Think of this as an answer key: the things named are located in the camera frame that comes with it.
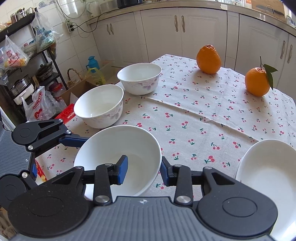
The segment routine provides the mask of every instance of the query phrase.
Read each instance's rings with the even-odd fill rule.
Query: tile wall
[[[37,7],[38,11],[48,18],[50,24],[58,32],[63,33],[63,36],[59,39],[57,47],[56,62],[64,79],[67,81],[67,70],[69,68],[76,69],[83,76],[86,72],[88,57],[95,56],[96,60],[99,61],[100,56],[92,33],[84,33],[80,29],[78,29],[78,31],[76,29],[72,33],[68,32],[65,24],[67,17],[62,14],[55,1],[59,1],[62,10],[68,17],[78,17],[77,19],[69,19],[77,25],[88,20],[89,16],[85,11],[85,4],[93,0],[86,0],[86,2],[81,2],[82,0],[6,0],[0,5],[0,22],[6,22],[10,19],[12,13],[22,7],[25,9],[29,7]],[[90,27],[86,23],[81,27],[85,31],[90,31]],[[30,26],[26,26],[10,36],[11,40],[19,46],[30,40],[32,37],[34,37],[34,34]],[[38,67],[43,62],[42,55],[36,59],[37,60],[34,60],[34,64]],[[76,78],[77,75],[75,72],[71,71],[70,77]]]

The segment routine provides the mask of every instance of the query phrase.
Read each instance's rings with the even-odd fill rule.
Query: tablecloth
[[[246,91],[243,75],[226,68],[205,74],[195,60],[184,57],[166,54],[153,63],[162,68],[156,90],[145,96],[125,91],[123,113],[115,125],[151,132],[171,165],[191,170],[212,166],[233,177],[240,159],[260,140],[278,139],[296,146],[295,103],[279,90],[255,97]],[[66,125],[85,137],[99,131],[77,116]],[[60,144],[38,162],[49,179],[72,168],[78,151]],[[159,173],[144,195],[173,197],[174,190],[163,184]],[[198,186],[193,193],[195,200],[202,197]]]

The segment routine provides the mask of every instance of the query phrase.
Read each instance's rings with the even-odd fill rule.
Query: electrical outlet
[[[74,32],[75,29],[74,29],[74,27],[73,27],[73,22],[71,22],[70,20],[68,20],[68,21],[66,21],[65,23],[66,23],[66,25],[67,25],[68,32],[69,32],[69,33]]]

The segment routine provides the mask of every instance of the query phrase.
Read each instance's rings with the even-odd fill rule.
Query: white kettle
[[[100,4],[101,3],[99,1],[89,2],[86,4],[86,11],[89,13],[91,18],[97,17],[101,14]]]

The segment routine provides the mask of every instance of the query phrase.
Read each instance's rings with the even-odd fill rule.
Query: wooden cutting board
[[[264,9],[258,8],[257,7],[258,5],[263,6]],[[281,14],[275,13],[275,17],[286,23],[284,5],[280,0],[252,0],[252,9],[261,11],[263,13],[265,12],[265,8],[268,5],[270,5],[274,10],[283,13],[284,16]],[[274,14],[271,11],[266,10],[265,13],[274,17]]]

